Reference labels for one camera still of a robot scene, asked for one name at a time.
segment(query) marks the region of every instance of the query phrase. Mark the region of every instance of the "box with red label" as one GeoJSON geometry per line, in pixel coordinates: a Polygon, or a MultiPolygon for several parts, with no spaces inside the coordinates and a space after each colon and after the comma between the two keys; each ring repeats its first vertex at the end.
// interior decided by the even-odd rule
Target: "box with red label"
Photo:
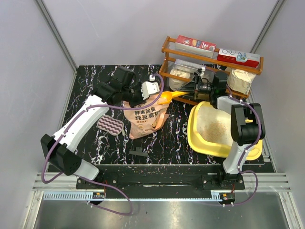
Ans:
{"type": "Polygon", "coordinates": [[[229,49],[219,49],[217,56],[218,61],[236,63],[254,68],[259,65],[259,59],[260,55],[258,54],[234,51],[229,49]]]}
{"type": "Polygon", "coordinates": [[[179,35],[176,40],[176,49],[212,58],[216,44],[179,35]]]}

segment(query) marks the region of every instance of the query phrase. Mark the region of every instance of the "yellow litter box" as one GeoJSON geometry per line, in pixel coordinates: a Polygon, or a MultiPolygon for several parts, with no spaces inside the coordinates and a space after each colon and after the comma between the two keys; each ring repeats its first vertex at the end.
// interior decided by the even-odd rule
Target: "yellow litter box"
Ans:
{"type": "MultiPolygon", "coordinates": [[[[187,141],[198,153],[227,157],[233,142],[231,116],[213,108],[209,102],[199,103],[192,108],[189,116],[187,141]]],[[[262,154],[262,149],[263,141],[260,140],[249,152],[246,160],[257,159],[262,154]]]]}

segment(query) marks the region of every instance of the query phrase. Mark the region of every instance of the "yellow scoop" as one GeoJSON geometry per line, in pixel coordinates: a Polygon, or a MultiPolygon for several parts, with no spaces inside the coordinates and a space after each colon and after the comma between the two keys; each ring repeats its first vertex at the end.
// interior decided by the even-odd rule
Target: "yellow scoop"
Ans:
{"type": "Polygon", "coordinates": [[[163,105],[163,104],[169,104],[172,100],[172,98],[176,98],[178,96],[184,95],[184,94],[188,94],[188,92],[162,92],[161,94],[161,98],[165,99],[165,101],[162,102],[158,102],[158,104],[163,105]]]}

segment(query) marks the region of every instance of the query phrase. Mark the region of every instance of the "white wall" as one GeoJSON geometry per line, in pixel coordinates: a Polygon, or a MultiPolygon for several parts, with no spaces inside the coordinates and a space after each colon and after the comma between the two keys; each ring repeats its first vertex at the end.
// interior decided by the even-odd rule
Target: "white wall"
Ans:
{"type": "Polygon", "coordinates": [[[253,82],[279,172],[286,172],[305,221],[305,2],[286,1],[257,53],[264,70],[253,82]]]}
{"type": "Polygon", "coordinates": [[[166,36],[250,51],[276,0],[44,0],[78,65],[162,63],[166,36]]]}
{"type": "Polygon", "coordinates": [[[0,227],[16,229],[73,71],[33,0],[0,1],[0,227]]]}

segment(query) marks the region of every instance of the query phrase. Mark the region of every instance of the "black marble table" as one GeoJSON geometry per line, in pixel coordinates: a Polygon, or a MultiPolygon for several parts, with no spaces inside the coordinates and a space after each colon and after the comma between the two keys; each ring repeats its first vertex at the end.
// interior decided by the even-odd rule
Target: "black marble table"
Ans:
{"type": "MultiPolygon", "coordinates": [[[[160,65],[127,65],[142,81],[157,73],[160,65]]],[[[66,124],[85,99],[93,91],[96,84],[107,80],[115,72],[115,65],[80,66],[64,117],[66,124]]],[[[88,131],[77,147],[77,155],[96,165],[101,164],[220,164],[223,158],[207,156],[193,151],[187,142],[187,121],[193,106],[178,101],[170,103],[167,113],[169,118],[163,128],[148,136],[131,140],[129,131],[131,124],[124,117],[122,110],[109,110],[108,115],[125,123],[126,136],[111,134],[97,128],[88,131]],[[130,150],[141,147],[148,157],[130,155],[130,150]]],[[[251,164],[263,164],[263,157],[251,161],[251,164]]]]}

